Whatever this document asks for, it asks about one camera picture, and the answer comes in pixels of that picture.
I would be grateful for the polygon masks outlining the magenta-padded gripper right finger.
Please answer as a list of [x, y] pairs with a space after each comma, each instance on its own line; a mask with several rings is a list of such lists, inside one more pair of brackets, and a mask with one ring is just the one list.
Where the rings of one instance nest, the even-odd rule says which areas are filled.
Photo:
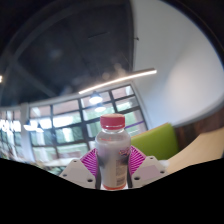
[[166, 168], [154, 156], [146, 156], [139, 149], [131, 147], [127, 177], [129, 189], [143, 187], [166, 175]]

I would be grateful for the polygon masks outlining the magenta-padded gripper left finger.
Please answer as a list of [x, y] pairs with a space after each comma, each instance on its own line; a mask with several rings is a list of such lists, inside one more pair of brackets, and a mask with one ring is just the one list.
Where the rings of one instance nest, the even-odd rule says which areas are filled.
[[84, 188], [95, 189], [98, 175], [96, 150], [92, 149], [80, 159], [73, 159], [60, 177]]

